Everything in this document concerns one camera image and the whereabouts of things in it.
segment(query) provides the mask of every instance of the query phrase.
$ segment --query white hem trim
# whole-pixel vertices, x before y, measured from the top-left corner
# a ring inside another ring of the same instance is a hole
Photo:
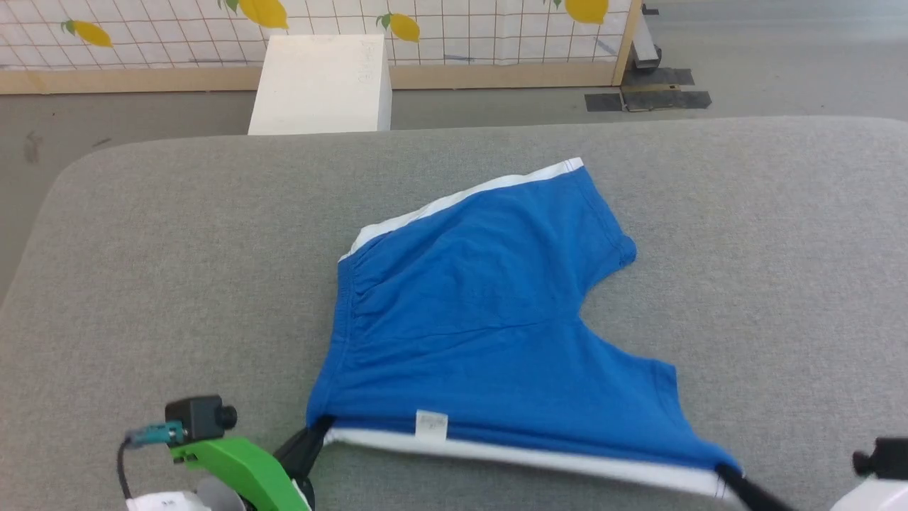
[[[344,254],[340,258],[340,260],[342,261],[344,258],[352,256],[357,250],[380,235],[389,233],[396,229],[400,229],[406,224],[415,222],[420,218],[425,218],[429,215],[435,215],[439,211],[447,209],[471,195],[478,194],[479,192],[485,192],[486,190],[494,190],[495,188],[523,185],[524,183],[531,183],[533,181],[545,181],[547,179],[551,179],[568,172],[573,172],[579,169],[581,166],[583,166],[583,161],[580,158],[571,158],[561,163],[547,166],[546,168],[540,168],[536,172],[531,172],[526,175],[503,175],[502,177],[497,177],[495,179],[492,179],[491,181],[487,181],[481,185],[473,186],[472,188],[464,190],[462,192],[457,192],[456,194],[448,195],[446,197],[442,197],[441,199],[434,200],[421,207],[420,209],[407,213],[406,215],[397,216],[389,220],[385,220],[384,222],[381,222],[379,224],[367,225],[360,230],[360,235],[356,236],[356,241],[354,241],[353,246],[350,247],[350,252]]]
[[[324,445],[343,442],[402,453],[448,456],[514,465],[535,466],[586,476],[613,478],[621,481],[660,486],[739,504],[734,492],[725,491],[725,482],[709,470],[661,465],[614,458],[537,451],[520,447],[494,446],[466,440],[424,440],[403,433],[371,429],[332,428]]]

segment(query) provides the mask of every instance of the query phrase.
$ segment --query gray padded table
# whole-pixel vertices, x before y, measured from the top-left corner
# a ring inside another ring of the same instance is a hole
[[[219,393],[269,449],[302,425],[338,257],[361,226],[581,156],[638,247],[583,317],[677,365],[694,429],[802,509],[908,434],[908,125],[757,118],[124,145],[67,168],[0,311],[0,508],[123,508],[114,451],[168,400]],[[136,495],[191,488],[163,447]],[[684,510],[716,501],[329,446],[321,510]]]

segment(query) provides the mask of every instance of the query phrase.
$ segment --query gray floor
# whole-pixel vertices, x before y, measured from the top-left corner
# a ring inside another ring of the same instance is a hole
[[[663,65],[690,67],[706,110],[586,111],[596,89],[408,91],[394,129],[545,125],[743,115],[908,120],[904,0],[657,0]],[[68,164],[114,145],[246,131],[253,93],[0,97],[0,297],[48,188]]]

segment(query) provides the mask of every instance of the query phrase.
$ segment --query blue shorts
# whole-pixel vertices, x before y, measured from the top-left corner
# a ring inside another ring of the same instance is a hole
[[[413,434],[426,410],[448,416],[448,439],[736,466],[685,420],[671,365],[580,319],[587,291],[636,254],[578,158],[364,228],[338,264],[307,422]]]

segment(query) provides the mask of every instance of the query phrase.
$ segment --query wooden frame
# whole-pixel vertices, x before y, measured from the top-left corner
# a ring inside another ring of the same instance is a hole
[[[616,62],[518,65],[405,65],[390,69],[394,89],[618,86],[624,78],[642,0],[632,0]],[[2,71],[0,95],[254,91],[260,67]]]

